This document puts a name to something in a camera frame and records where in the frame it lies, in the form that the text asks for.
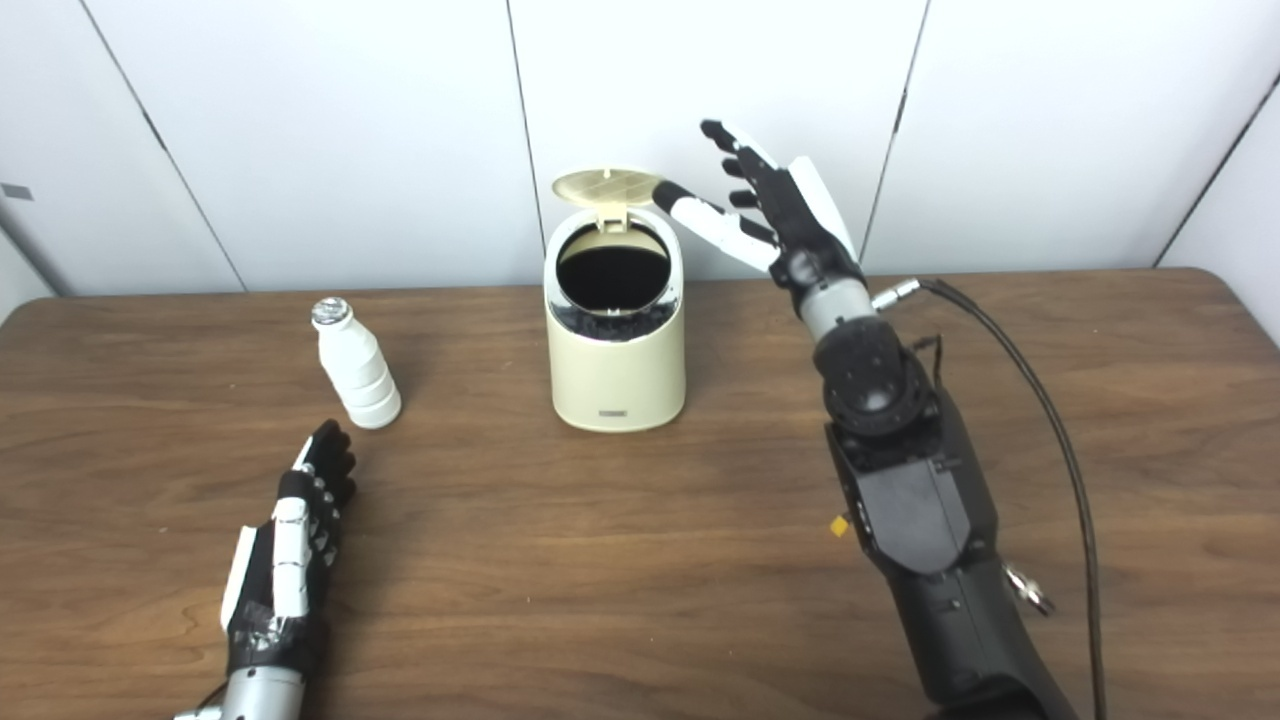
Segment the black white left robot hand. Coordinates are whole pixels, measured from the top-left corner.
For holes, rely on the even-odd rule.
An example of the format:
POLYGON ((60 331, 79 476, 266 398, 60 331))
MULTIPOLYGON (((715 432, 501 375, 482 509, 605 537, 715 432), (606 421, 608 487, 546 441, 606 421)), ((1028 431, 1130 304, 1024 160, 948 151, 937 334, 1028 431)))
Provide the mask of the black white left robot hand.
POLYGON ((284 667, 308 678, 320 667, 355 466, 349 434, 325 420, 283 473, 270 518, 241 529, 220 611, 227 675, 284 667))

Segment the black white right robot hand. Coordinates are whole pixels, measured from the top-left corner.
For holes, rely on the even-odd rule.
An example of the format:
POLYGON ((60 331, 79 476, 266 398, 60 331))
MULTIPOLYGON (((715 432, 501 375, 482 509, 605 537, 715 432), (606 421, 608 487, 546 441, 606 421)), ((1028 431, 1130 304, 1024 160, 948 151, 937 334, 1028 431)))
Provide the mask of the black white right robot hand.
POLYGON ((730 209, 669 179, 653 190, 654 204, 686 231, 790 292, 795 309, 810 293, 838 282, 867 283, 844 219, 810 158, 778 164, 754 138, 722 120, 700 131, 723 154, 721 168, 746 183, 730 209))

